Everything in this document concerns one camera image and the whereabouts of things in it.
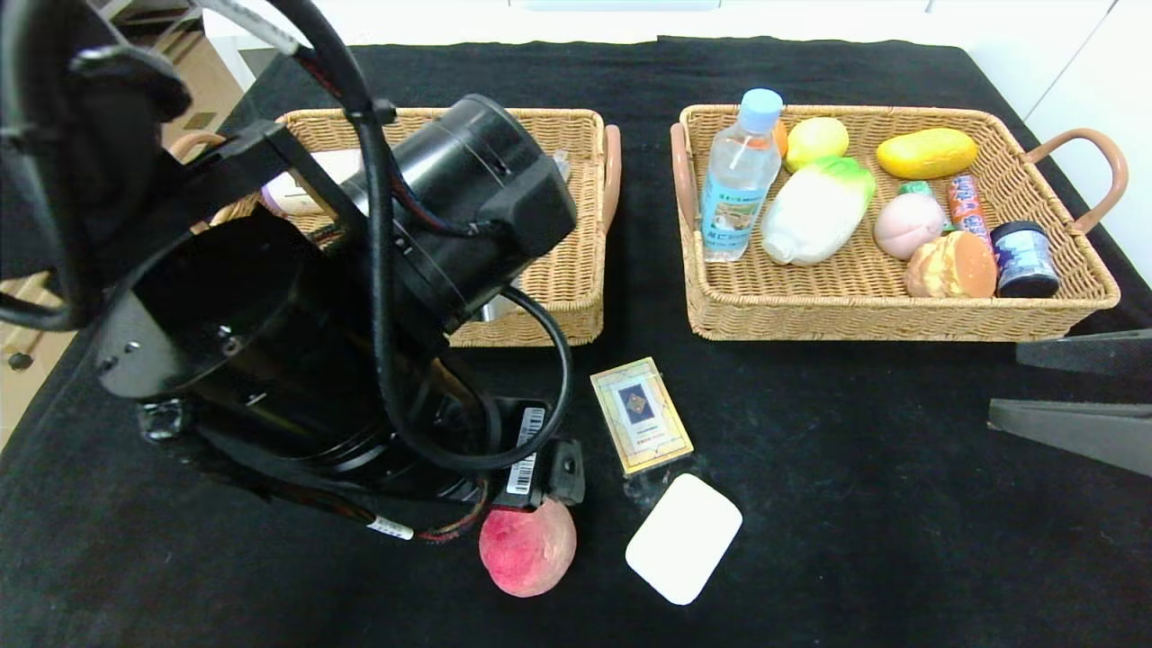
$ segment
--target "brown leather handle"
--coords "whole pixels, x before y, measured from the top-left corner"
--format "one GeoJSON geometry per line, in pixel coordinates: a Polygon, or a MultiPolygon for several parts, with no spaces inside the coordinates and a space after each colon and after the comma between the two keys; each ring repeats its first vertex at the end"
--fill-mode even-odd
{"type": "MultiPolygon", "coordinates": [[[[206,144],[209,146],[217,146],[223,143],[225,138],[220,135],[217,135],[215,133],[209,133],[207,130],[194,130],[191,133],[188,133],[187,135],[181,135],[179,140],[173,142],[172,145],[168,146],[168,152],[172,153],[172,157],[176,158],[176,161],[183,163],[184,158],[188,157],[188,153],[192,152],[192,149],[199,146],[200,144],[206,144]]],[[[212,217],[211,219],[212,225],[215,225],[217,218],[226,209],[228,208],[221,209],[215,213],[215,216],[212,217]]],[[[191,227],[189,227],[189,229],[191,229],[194,234],[199,234],[200,232],[204,232],[207,228],[209,226],[204,223],[196,223],[191,227]]]]}
{"type": "Polygon", "coordinates": [[[1128,160],[1124,159],[1124,153],[1120,152],[1120,146],[1112,141],[1112,137],[1091,128],[1076,128],[1061,133],[1029,151],[1025,157],[1028,161],[1036,164],[1070,140],[1087,140],[1096,144],[1096,148],[1100,149],[1100,152],[1104,153],[1104,159],[1108,160],[1108,166],[1112,167],[1112,187],[1105,194],[1104,199],[1089,210],[1087,213],[1076,219],[1074,224],[1077,229],[1086,233],[1096,227],[1097,223],[1100,223],[1100,219],[1104,218],[1104,214],[1108,213],[1108,210],[1116,206],[1116,202],[1124,195],[1124,189],[1128,189],[1128,160]]]}
{"type": "Polygon", "coordinates": [[[172,145],[168,146],[168,152],[172,153],[172,157],[176,158],[177,160],[184,161],[184,158],[188,157],[188,153],[191,152],[191,150],[195,149],[196,146],[199,146],[200,144],[215,146],[219,144],[223,144],[223,141],[225,141],[223,137],[217,135],[215,133],[209,133],[206,130],[194,130],[192,133],[189,133],[187,135],[181,135],[180,140],[173,142],[172,145]]]}
{"type": "Polygon", "coordinates": [[[620,152],[620,127],[608,125],[604,127],[604,233],[608,233],[612,220],[616,217],[616,206],[620,204],[620,173],[623,160],[620,152]]]}
{"type": "Polygon", "coordinates": [[[680,122],[672,125],[668,133],[672,136],[672,175],[676,182],[676,204],[680,206],[680,217],[692,229],[696,227],[697,216],[696,175],[688,161],[688,133],[680,122]]]}

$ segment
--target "bottle label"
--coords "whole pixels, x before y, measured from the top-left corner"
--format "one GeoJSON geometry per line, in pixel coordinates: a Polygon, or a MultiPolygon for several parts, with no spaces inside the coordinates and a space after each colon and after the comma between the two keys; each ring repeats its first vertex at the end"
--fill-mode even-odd
{"type": "Polygon", "coordinates": [[[767,194],[767,189],[726,187],[708,173],[700,198],[704,247],[714,250],[742,250],[748,247],[752,226],[767,194]]]}

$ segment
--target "plastic bottle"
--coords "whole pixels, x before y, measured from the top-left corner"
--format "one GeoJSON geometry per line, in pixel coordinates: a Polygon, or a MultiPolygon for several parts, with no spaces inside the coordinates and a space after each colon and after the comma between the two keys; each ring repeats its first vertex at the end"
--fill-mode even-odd
{"type": "Polygon", "coordinates": [[[780,173],[772,128],[783,110],[780,95],[764,88],[744,93],[736,123],[712,140],[700,196],[704,261],[736,261],[748,249],[768,188],[780,173]]]}

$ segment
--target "toy fruit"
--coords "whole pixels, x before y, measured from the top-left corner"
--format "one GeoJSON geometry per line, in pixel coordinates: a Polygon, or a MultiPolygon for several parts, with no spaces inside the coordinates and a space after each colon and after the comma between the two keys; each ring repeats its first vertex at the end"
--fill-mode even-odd
{"type": "Polygon", "coordinates": [[[978,152],[976,141],[961,130],[929,128],[886,140],[876,159],[896,178],[931,180],[964,171],[978,152]]]}
{"type": "Polygon", "coordinates": [[[785,166],[796,173],[817,158],[839,158],[848,150],[848,129],[831,116],[805,119],[788,134],[785,166]]]}
{"type": "Polygon", "coordinates": [[[480,562],[497,587],[521,598],[552,589],[576,553],[576,526],[554,500],[531,513],[493,511],[480,527],[480,562]]]}
{"type": "Polygon", "coordinates": [[[876,244],[908,261],[916,248],[940,236],[947,220],[940,203],[932,196],[901,194],[880,210],[873,229],[876,244]]]}
{"type": "Polygon", "coordinates": [[[776,151],[783,158],[788,155],[788,127],[785,122],[776,120],[776,126],[772,129],[772,138],[776,142],[776,151]]]}

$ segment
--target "black tablecloth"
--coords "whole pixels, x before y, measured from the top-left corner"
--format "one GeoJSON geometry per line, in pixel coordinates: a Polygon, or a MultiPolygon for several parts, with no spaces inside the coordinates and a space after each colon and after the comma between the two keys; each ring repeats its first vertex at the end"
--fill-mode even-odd
{"type": "MultiPolygon", "coordinates": [[[[683,106],[768,85],[789,103],[970,107],[1034,145],[963,52],[765,38],[356,53],[400,105],[479,91],[620,125],[606,327],[576,349],[576,369],[654,356],[697,452],[626,482],[581,387],[566,425],[588,461],[576,560],[554,592],[521,601],[492,586],[475,535],[401,544],[173,465],[137,440],[132,406],[96,384],[84,332],[0,459],[0,643],[1152,645],[1152,481],[985,427],[992,397],[1134,401],[1147,383],[1018,367],[1010,345],[712,344],[685,319],[667,134],[683,106]],[[680,608],[623,555],[685,470],[744,523],[700,597],[680,608]]],[[[229,127],[329,105],[279,61],[229,127]]],[[[1054,166],[1044,171],[1082,213],[1054,166]]],[[[1077,332],[1149,326],[1147,289],[1105,234],[1092,239],[1124,299],[1077,332]]],[[[521,393],[546,394],[554,371],[545,351],[468,360],[521,393]]]]}

